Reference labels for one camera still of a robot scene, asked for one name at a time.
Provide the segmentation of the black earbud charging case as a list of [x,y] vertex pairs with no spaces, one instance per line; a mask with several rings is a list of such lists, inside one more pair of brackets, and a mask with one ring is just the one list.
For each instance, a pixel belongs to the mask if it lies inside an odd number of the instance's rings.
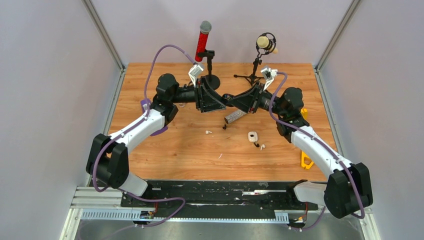
[[227,103],[228,101],[232,100],[234,98],[234,95],[229,94],[229,93],[225,93],[222,95],[222,101],[224,103]]

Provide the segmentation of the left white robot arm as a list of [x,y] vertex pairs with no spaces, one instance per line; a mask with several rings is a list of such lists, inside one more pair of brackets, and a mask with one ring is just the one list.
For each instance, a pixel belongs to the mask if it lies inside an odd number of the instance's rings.
[[195,103],[202,113],[224,110],[226,106],[215,91],[220,84],[213,74],[196,79],[190,86],[180,86],[170,73],[161,75],[153,100],[148,102],[139,118],[111,135],[100,133],[94,137],[86,172],[92,175],[93,181],[99,180],[108,188],[131,193],[140,206],[149,206],[153,193],[144,179],[130,172],[130,153],[146,138],[166,128],[176,116],[179,103]]

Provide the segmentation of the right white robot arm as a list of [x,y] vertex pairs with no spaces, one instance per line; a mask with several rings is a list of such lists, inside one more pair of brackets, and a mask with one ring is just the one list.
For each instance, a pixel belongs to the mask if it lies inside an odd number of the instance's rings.
[[226,93],[224,103],[245,113],[268,111],[276,121],[280,136],[303,151],[325,175],[327,182],[300,180],[289,188],[286,204],[298,209],[305,202],[326,207],[338,218],[357,211],[363,213],[373,204],[370,171],[362,162],[353,163],[322,140],[301,114],[304,107],[300,88],[288,87],[280,97],[255,84],[238,95]]

